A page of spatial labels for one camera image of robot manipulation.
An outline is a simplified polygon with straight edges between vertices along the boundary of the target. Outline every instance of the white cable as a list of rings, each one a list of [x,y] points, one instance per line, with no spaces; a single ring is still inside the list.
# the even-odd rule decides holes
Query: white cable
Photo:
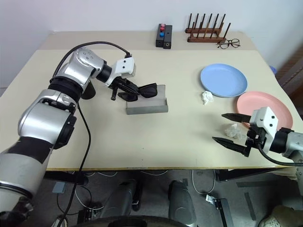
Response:
[[[211,192],[213,191],[213,189],[214,189],[214,184],[216,183],[216,172],[214,171],[214,184],[213,184],[213,187],[211,188],[210,191],[205,192],[205,193],[198,192],[198,190],[197,190],[197,188],[196,188],[196,186],[195,186],[195,183],[194,183],[194,170],[191,171],[191,179],[192,179],[193,187],[194,187],[195,191],[196,191],[197,193],[199,193],[200,195],[206,195],[206,194],[208,194],[208,193],[211,193]]]
[[[141,173],[144,173],[144,174],[148,174],[148,175],[152,175],[152,176],[161,176],[163,174],[166,174],[168,172],[168,170],[165,170],[163,173],[160,173],[160,174],[151,174],[151,173],[147,173],[145,171],[140,171]]]
[[[86,174],[84,174],[84,175],[86,175]],[[93,173],[93,174],[91,174],[91,175],[86,175],[86,176],[93,176],[93,175],[95,175],[95,173]]]
[[[113,177],[113,176],[116,176],[118,172],[115,172],[113,175],[107,175],[107,174],[103,174],[103,173],[100,173],[100,172],[97,172],[97,174],[100,174],[102,176],[108,176],[108,177]]]
[[[92,208],[92,207],[85,206],[85,205],[83,204],[83,202],[81,202],[81,200],[79,199],[76,190],[75,190],[75,195],[76,195],[76,197],[77,197],[79,203],[81,203],[81,205],[82,205],[83,207],[86,207],[87,209],[90,209],[90,210],[93,210],[93,211],[94,211],[94,210],[100,210],[100,209],[104,208],[104,206],[102,206],[102,207],[100,207],[100,208],[97,208],[97,209]]]

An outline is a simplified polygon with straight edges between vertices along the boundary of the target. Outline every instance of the black box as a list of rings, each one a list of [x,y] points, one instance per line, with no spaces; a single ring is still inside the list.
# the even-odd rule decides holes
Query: black box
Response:
[[[172,33],[172,25],[166,25],[165,33],[164,33],[164,43],[163,43],[164,49],[171,48],[171,35],[172,35],[171,33]]]

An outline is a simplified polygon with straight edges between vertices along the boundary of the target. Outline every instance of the wooden rack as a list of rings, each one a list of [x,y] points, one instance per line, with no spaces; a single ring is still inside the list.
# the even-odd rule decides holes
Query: wooden rack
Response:
[[[226,40],[225,37],[226,37],[228,29],[231,25],[230,23],[228,24],[228,27],[226,29],[226,32],[225,32],[224,36],[220,37],[220,33],[221,33],[223,25],[224,25],[223,21],[224,21],[224,18],[225,18],[226,14],[224,14],[224,16],[222,18],[222,21],[220,23],[220,26],[218,28],[216,28],[216,25],[217,25],[217,20],[218,20],[219,14],[217,14],[217,17],[214,21],[214,26],[212,28],[209,27],[211,19],[212,19],[212,15],[213,14],[210,15],[209,20],[206,24],[206,27],[203,28],[203,23],[204,23],[204,20],[205,20],[205,14],[204,14],[203,18],[202,18],[202,21],[200,22],[199,28],[197,28],[196,25],[198,23],[198,18],[199,18],[199,14],[197,14],[196,20],[193,22],[193,25],[190,28],[190,22],[191,22],[191,17],[192,17],[192,14],[190,14],[188,26],[185,29],[185,33],[190,34],[190,36],[187,38],[187,41],[189,43],[218,43],[219,41]]]

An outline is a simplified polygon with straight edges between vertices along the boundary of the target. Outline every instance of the blue object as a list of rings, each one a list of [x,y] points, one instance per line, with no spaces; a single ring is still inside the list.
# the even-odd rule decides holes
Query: blue object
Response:
[[[273,71],[274,74],[276,74],[276,69],[275,69],[275,67],[273,67],[273,66],[270,65],[270,69]]]
[[[246,77],[225,64],[212,64],[201,71],[201,82],[207,91],[219,97],[235,97],[247,89]]]
[[[57,181],[53,187],[53,193],[64,193],[65,191],[65,182]]]

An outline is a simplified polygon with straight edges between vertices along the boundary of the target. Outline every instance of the wooden stick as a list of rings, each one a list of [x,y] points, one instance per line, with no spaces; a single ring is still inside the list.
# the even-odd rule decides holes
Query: wooden stick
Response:
[[[225,34],[224,34],[224,36],[223,36],[223,39],[225,39],[226,34],[227,34],[227,32],[228,32],[228,29],[229,29],[229,26],[230,26],[230,25],[231,25],[231,24],[229,23],[228,26],[227,26],[226,32],[225,32]]]
[[[193,27],[191,28],[191,33],[190,33],[190,37],[193,36],[193,31],[194,31],[194,25],[195,25],[195,22],[193,22]]]
[[[221,21],[220,27],[223,25],[223,21],[224,21],[225,15],[226,15],[226,13],[224,13],[224,16],[223,16],[223,18],[222,18],[222,21]]]
[[[210,38],[212,38],[212,36],[213,36],[214,29],[216,28],[216,24],[217,24],[217,19],[218,19],[218,17],[219,17],[219,14],[217,14],[216,20],[214,21],[214,26],[213,26],[212,33],[211,33],[211,35],[210,35]]]
[[[224,21],[224,18],[225,18],[225,13],[224,13],[224,16],[223,16],[223,18],[222,18],[222,21],[221,21],[221,24],[220,24],[220,26],[219,26],[219,31],[218,31],[218,33],[217,33],[217,37],[219,36],[219,34],[221,33],[221,31],[222,31],[222,27],[223,27],[223,21]]]
[[[201,27],[202,27],[202,22],[200,22],[200,26],[199,26],[198,33],[197,33],[196,38],[198,38],[198,37],[199,37],[199,33],[200,33],[200,29],[201,29]]]
[[[213,27],[213,29],[212,29],[212,33],[211,33],[211,35],[210,35],[210,38],[212,38],[212,36],[213,36],[213,33],[214,33],[214,28],[216,27],[216,22],[214,23],[214,27]]]
[[[214,21],[215,24],[217,23],[218,17],[219,17],[219,14],[217,14],[216,20]]]
[[[196,25],[197,25],[197,22],[198,22],[198,17],[199,17],[199,14],[197,13],[197,17],[196,17],[196,22],[195,22],[195,27],[196,28]]]
[[[188,26],[187,26],[187,29],[189,29],[189,26],[190,26],[190,21],[191,21],[191,15],[192,15],[192,14],[190,14],[190,16],[189,16],[189,22],[188,22]]]
[[[202,27],[203,27],[204,18],[205,18],[205,14],[203,15],[203,19],[202,19]]]
[[[211,14],[210,17],[209,17],[209,20],[208,20],[208,23],[207,23],[207,26],[206,26],[206,29],[205,29],[203,38],[205,38],[205,35],[206,35],[206,33],[207,33],[208,26],[209,26],[210,20],[211,20],[211,18],[212,18],[212,15],[213,15],[213,14]]]

